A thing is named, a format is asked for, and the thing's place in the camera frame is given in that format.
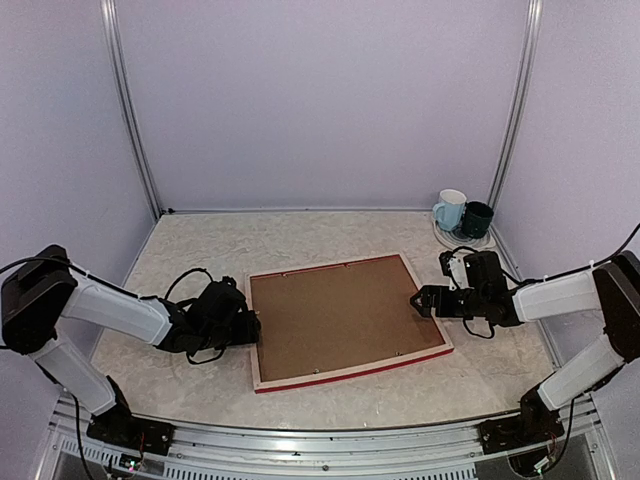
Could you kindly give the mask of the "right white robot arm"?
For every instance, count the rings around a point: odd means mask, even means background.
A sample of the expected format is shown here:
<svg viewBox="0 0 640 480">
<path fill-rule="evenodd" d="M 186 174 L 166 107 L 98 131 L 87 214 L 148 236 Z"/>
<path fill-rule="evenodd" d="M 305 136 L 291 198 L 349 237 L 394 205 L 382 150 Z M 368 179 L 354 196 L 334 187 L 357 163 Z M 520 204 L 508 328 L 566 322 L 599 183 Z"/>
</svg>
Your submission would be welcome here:
<svg viewBox="0 0 640 480">
<path fill-rule="evenodd" d="M 424 285 L 410 299 L 425 318 L 483 318 L 492 328 L 508 328 L 582 311 L 602 314 L 602 334 L 527 396 L 532 405 L 511 423 L 512 436 L 520 443 L 531 444 L 549 429 L 549 412 L 639 357 L 639 259 L 629 250 L 515 286 L 508 284 L 493 251 L 471 251 L 463 257 L 445 251 L 439 261 L 449 285 Z"/>
</svg>

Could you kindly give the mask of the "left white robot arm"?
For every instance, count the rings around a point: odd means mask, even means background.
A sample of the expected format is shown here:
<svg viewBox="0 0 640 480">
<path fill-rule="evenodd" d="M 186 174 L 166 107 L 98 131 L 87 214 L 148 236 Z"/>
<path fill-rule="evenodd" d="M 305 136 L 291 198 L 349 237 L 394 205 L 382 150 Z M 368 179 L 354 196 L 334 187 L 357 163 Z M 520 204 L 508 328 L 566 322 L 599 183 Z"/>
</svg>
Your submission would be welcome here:
<svg viewBox="0 0 640 480">
<path fill-rule="evenodd" d="M 141 296 L 75 265 L 56 244 L 1 269 L 1 338 L 72 394 L 102 430 L 121 445 L 140 434 L 117 384 L 96 370 L 57 329 L 80 320 L 193 358 L 198 352 L 255 344 L 261 324 L 233 278 L 210 280 L 201 294 L 178 303 Z"/>
</svg>

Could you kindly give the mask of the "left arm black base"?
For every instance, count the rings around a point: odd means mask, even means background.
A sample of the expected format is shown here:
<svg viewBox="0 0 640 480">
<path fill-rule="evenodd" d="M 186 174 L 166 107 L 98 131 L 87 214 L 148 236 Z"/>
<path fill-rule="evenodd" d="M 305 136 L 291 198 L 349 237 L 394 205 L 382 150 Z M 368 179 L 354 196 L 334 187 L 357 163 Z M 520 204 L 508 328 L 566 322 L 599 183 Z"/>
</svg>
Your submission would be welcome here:
<svg viewBox="0 0 640 480">
<path fill-rule="evenodd" d="M 87 436 L 104 443 L 167 456 L 175 426 L 168 422 L 134 416 L 117 383 L 107 376 L 114 390 L 115 405 L 100 415 L 92 415 Z"/>
</svg>

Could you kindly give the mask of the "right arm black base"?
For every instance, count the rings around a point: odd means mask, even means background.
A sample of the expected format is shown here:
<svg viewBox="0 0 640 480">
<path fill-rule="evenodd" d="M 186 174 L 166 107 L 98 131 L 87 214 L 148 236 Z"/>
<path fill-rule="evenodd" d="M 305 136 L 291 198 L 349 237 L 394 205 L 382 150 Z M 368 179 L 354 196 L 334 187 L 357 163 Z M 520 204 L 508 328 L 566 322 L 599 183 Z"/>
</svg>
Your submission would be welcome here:
<svg viewBox="0 0 640 480">
<path fill-rule="evenodd" d="M 550 410 L 535 389 L 521 398 L 517 415 L 486 420 L 478 430 L 485 455 L 549 441 L 565 433 L 558 410 Z"/>
</svg>

